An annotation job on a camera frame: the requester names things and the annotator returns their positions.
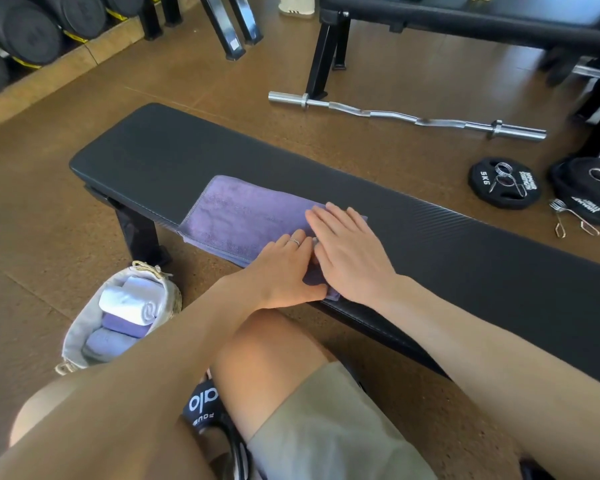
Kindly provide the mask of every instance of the basket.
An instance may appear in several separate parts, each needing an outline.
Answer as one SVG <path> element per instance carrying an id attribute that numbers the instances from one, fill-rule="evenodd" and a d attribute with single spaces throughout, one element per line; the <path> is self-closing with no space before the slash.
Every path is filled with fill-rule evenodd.
<path id="1" fill-rule="evenodd" d="M 63 361 L 56 366 L 58 374 L 64 376 L 69 372 L 79 371 L 94 365 L 92 360 L 82 355 L 82 347 L 84 347 L 90 334 L 102 326 L 104 312 L 99 306 L 100 295 L 107 286 L 122 286 L 131 276 L 156 282 L 163 286 L 166 291 L 164 303 L 160 304 L 155 322 L 152 323 L 148 333 L 180 313 L 182 310 L 182 295 L 178 287 L 169 281 L 171 275 L 163 273 L 160 266 L 153 267 L 142 261 L 133 261 L 131 266 L 114 274 L 102 284 L 69 327 L 62 347 Z"/>

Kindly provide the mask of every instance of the forearm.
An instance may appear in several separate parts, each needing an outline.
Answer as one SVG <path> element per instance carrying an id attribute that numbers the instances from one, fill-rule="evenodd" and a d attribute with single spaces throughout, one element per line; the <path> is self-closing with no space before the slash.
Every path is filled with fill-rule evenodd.
<path id="1" fill-rule="evenodd" d="M 600 383 L 404 276 L 374 308 L 558 478 L 600 478 Z"/>
<path id="2" fill-rule="evenodd" d="M 0 479 L 140 478 L 220 348 L 258 307 L 223 278 L 69 396 L 0 459 Z"/>

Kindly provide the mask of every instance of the yellow label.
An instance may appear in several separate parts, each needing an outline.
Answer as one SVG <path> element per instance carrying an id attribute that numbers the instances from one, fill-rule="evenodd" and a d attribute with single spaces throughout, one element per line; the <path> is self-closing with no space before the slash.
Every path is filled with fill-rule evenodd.
<path id="1" fill-rule="evenodd" d="M 107 13 L 110 14 L 113 18 L 117 18 L 119 20 L 122 20 L 123 22 L 127 19 L 126 16 L 120 15 L 119 13 L 116 13 L 115 11 L 113 11 L 110 8 L 107 8 Z"/>
<path id="2" fill-rule="evenodd" d="M 63 30 L 63 32 L 64 32 L 64 34 L 67 37 L 72 38 L 72 39 L 74 39 L 74 40 L 76 40 L 76 41 L 78 41 L 80 43 L 87 43 L 88 42 L 87 39 L 82 38 L 82 37 L 78 37 L 78 35 L 76 35 L 76 34 L 72 34 L 71 32 L 67 32 L 66 30 Z"/>
<path id="3" fill-rule="evenodd" d="M 14 57 L 13 55 L 11 56 L 11 58 L 14 61 L 16 61 L 18 64 L 24 65 L 24 67 L 30 67 L 32 69 L 40 69 L 40 67 L 42 67 L 42 66 L 37 66 L 37 65 L 34 65 L 34 64 L 29 64 L 28 62 L 21 61 L 19 58 Z"/>

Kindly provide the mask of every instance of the silver curl bar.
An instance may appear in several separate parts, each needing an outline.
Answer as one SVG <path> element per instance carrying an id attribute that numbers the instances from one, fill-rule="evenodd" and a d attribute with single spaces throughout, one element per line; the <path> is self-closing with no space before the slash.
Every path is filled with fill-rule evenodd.
<path id="1" fill-rule="evenodd" d="M 362 116 L 364 118 L 393 118 L 396 120 L 407 121 L 416 126 L 432 126 L 437 128 L 458 128 L 484 131 L 489 134 L 489 137 L 508 136 L 510 138 L 528 139 L 530 141 L 542 141 L 546 138 L 546 131 L 537 128 L 525 128 L 524 126 L 506 125 L 501 120 L 496 120 L 490 125 L 485 123 L 473 123 L 471 121 L 461 120 L 426 120 L 416 116 L 410 116 L 401 112 L 394 111 L 366 111 L 357 107 L 347 106 L 339 102 L 318 101 L 309 99 L 309 94 L 298 96 L 295 94 L 269 92 L 269 101 L 282 102 L 286 104 L 296 104 L 306 108 L 307 106 L 320 106 L 342 111 L 354 116 Z"/>

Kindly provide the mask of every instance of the brown floor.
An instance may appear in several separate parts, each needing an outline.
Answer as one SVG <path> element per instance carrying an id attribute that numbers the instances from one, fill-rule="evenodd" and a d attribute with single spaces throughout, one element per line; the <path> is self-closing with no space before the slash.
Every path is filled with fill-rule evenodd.
<path id="1" fill-rule="evenodd" d="M 567 239 L 557 240 L 544 203 L 507 212 L 466 185 L 468 167 L 487 155 L 542 173 L 575 149 L 585 132 L 564 121 L 580 82 L 545 88 L 534 72 L 536 50 L 417 31 L 397 36 L 354 22 L 349 69 L 330 76 L 330 99 L 419 116 L 500 118 L 546 128 L 550 137 L 541 144 L 488 141 L 472 132 L 273 106 L 269 90 L 303 92 L 318 23 L 280 17 L 277 0 L 251 1 L 265 38 L 240 61 L 224 59 L 197 7 L 160 39 L 138 42 L 0 127 L 0 452 L 19 405 L 53 379 L 71 319 L 128 261 L 112 211 L 83 190 L 67 163 L 149 102 L 600 262 L 600 237 L 593 241 L 569 221 Z M 174 234 L 160 238 L 175 258 L 168 271 L 186 303 L 231 270 Z M 440 478 L 519 478 L 515 442 L 451 382 L 308 306 L 289 313 L 357 366 L 370 395 Z"/>

